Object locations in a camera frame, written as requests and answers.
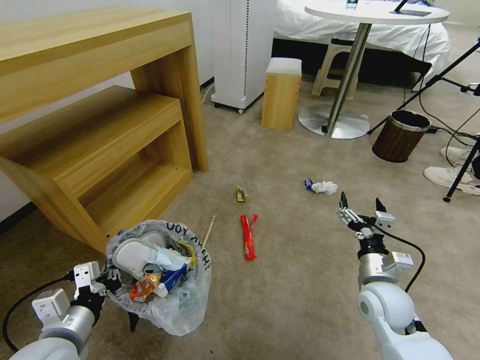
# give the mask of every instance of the white tabletop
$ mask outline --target white tabletop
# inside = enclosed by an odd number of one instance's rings
[[[332,20],[364,24],[417,25],[444,22],[450,15],[438,7],[406,4],[402,10],[430,12],[426,16],[391,13],[398,5],[393,1],[360,0],[355,10],[347,10],[347,0],[309,0],[305,11]]]

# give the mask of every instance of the wooden desk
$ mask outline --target wooden desk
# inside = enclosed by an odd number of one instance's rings
[[[130,71],[180,99],[194,169],[207,171],[192,16],[112,6],[0,25],[0,124]]]
[[[108,7],[0,25],[0,124],[126,71],[136,90],[110,87],[0,136],[0,169],[101,252],[159,216],[192,167],[208,170],[191,14]]]

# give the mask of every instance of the clear plastic bag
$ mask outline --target clear plastic bag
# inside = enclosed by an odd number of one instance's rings
[[[149,232],[162,234],[167,247],[178,248],[179,246],[176,243],[179,240],[192,245],[197,256],[194,269],[188,271],[186,280],[165,298],[155,296],[148,303],[130,300],[130,288],[137,280],[129,273],[121,271],[122,288],[115,294],[110,294],[109,298],[126,311],[137,314],[141,319],[149,320],[156,327],[164,329],[171,335],[186,335],[194,331],[204,320],[212,277],[210,256],[200,240],[188,227],[179,222],[143,221],[108,242],[106,246],[106,268],[109,271],[115,269],[112,263],[112,255],[121,243]]]

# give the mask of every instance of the wall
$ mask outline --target wall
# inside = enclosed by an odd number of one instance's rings
[[[0,0],[0,24],[112,5],[190,11],[192,13],[200,84],[213,77],[210,0]],[[0,134],[112,85],[134,87],[130,74],[124,73],[2,124],[0,125]],[[29,199],[1,171],[0,199],[0,221],[29,202]]]
[[[447,23],[480,26],[480,0],[435,0],[435,6],[450,12]]]

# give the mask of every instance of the sneaker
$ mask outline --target sneaker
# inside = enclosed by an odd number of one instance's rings
[[[462,149],[458,147],[444,147],[442,150],[440,150],[440,155],[442,155],[445,159],[447,158],[451,161],[454,167],[457,166],[462,166],[467,160],[467,157],[470,154],[471,149]]]
[[[435,184],[449,188],[457,178],[460,167],[427,167],[423,171],[425,177]],[[473,176],[470,171],[466,171],[456,187],[464,193],[480,196],[480,179]]]

